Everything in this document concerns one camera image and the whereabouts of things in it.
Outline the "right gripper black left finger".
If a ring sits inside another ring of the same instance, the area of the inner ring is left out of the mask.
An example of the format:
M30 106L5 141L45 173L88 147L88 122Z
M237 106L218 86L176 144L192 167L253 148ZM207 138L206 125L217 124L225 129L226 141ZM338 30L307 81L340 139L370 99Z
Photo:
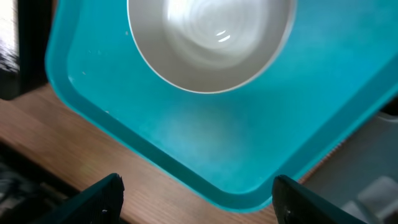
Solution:
M121 176L112 173L67 200L37 224L118 224L124 202Z

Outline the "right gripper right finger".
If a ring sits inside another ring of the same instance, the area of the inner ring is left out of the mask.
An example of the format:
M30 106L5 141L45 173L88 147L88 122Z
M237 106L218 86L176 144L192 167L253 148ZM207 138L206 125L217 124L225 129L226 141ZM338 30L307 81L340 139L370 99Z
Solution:
M274 178L272 205L279 224L365 224L286 175Z

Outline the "grey bowl with rice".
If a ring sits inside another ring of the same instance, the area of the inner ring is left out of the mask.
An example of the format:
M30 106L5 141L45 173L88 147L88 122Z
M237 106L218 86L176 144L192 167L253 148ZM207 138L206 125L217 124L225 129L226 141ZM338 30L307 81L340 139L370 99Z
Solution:
M296 0L127 0L148 67L184 91L217 94L261 76L285 47Z

